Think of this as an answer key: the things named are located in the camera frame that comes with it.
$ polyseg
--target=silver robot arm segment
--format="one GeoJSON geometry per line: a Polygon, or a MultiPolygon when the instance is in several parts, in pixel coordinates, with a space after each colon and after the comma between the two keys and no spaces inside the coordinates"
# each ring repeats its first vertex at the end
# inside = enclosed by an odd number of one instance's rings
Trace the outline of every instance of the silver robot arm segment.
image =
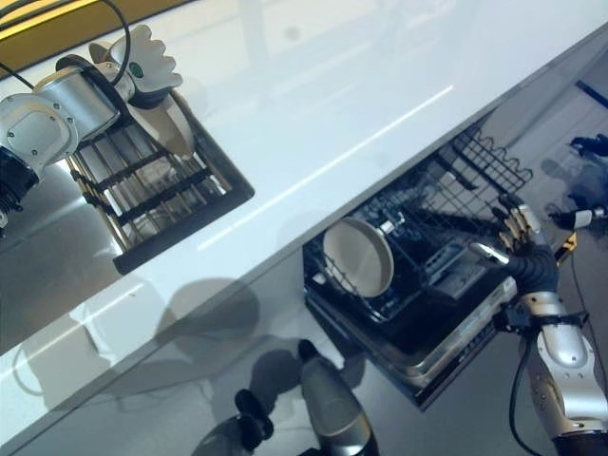
{"type": "Polygon", "coordinates": [[[78,56],[60,60],[60,69],[38,83],[30,94],[0,102],[0,236],[9,212],[20,212],[21,199],[44,176],[44,169],[78,149],[128,115],[125,103],[158,106],[181,84],[175,61],[164,56],[164,44],[151,40],[148,26],[131,31],[127,70],[113,80],[124,57],[124,38],[108,48],[91,45],[96,65],[78,56]]]}

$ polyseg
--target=robotic arm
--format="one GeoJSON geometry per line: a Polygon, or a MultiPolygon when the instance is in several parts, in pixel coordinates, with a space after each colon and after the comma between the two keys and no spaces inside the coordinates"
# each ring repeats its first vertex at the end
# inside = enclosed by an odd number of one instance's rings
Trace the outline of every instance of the robotic arm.
{"type": "Polygon", "coordinates": [[[125,37],[108,48],[93,44],[95,65],[75,55],[64,57],[31,93],[0,102],[0,235],[8,214],[22,210],[21,199],[43,178],[46,166],[128,116],[125,103],[155,107],[181,84],[181,76],[173,73],[175,61],[163,55],[161,41],[151,40],[149,27],[135,27],[130,37],[128,59],[125,37]],[[113,85],[109,81],[121,65],[126,69],[113,85]]]}
{"type": "Polygon", "coordinates": [[[501,241],[510,255],[478,242],[471,249],[517,281],[530,315],[524,353],[537,413],[559,454],[608,454],[608,402],[594,375],[594,351],[557,294],[558,267],[541,224],[521,199],[500,202],[508,214],[494,213],[506,228],[501,241]]]}

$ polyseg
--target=robot finger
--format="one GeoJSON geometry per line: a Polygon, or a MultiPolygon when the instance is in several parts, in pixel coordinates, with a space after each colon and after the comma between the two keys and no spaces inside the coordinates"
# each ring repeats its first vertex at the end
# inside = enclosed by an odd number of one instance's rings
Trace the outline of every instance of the robot finger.
{"type": "Polygon", "coordinates": [[[499,202],[508,209],[511,215],[514,215],[519,219],[518,224],[524,225],[525,231],[532,231],[534,234],[538,234],[542,230],[541,222],[536,217],[536,214],[532,211],[523,199],[517,195],[507,194],[500,195],[499,202]]]}
{"type": "Polygon", "coordinates": [[[519,239],[522,236],[522,230],[520,230],[517,223],[507,213],[497,207],[493,207],[492,214],[503,223],[514,239],[519,239]]]}
{"type": "Polygon", "coordinates": [[[510,235],[508,235],[505,232],[500,232],[498,234],[498,238],[508,253],[515,252],[514,245],[513,245],[513,237],[511,237],[510,235]]]}

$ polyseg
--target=white plate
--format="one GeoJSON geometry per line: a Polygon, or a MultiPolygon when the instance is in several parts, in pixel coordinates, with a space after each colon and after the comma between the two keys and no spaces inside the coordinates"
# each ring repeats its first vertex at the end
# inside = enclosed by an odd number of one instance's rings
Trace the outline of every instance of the white plate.
{"type": "Polygon", "coordinates": [[[328,273],[349,293],[375,297],[392,281],[394,259],[390,247],[384,236],[365,221],[339,220],[325,232],[323,251],[328,273]]]}

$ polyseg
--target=dishwasher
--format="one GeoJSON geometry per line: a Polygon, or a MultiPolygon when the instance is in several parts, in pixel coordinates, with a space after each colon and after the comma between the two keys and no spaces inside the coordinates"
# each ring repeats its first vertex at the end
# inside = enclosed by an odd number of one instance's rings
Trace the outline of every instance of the dishwasher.
{"type": "Polygon", "coordinates": [[[467,245],[497,236],[498,196],[532,176],[479,124],[464,130],[333,226],[370,227],[391,258],[385,286],[369,293],[352,283],[324,243],[330,227],[304,246],[307,306],[425,409],[494,336],[492,316],[516,295],[513,278],[467,245]]]}

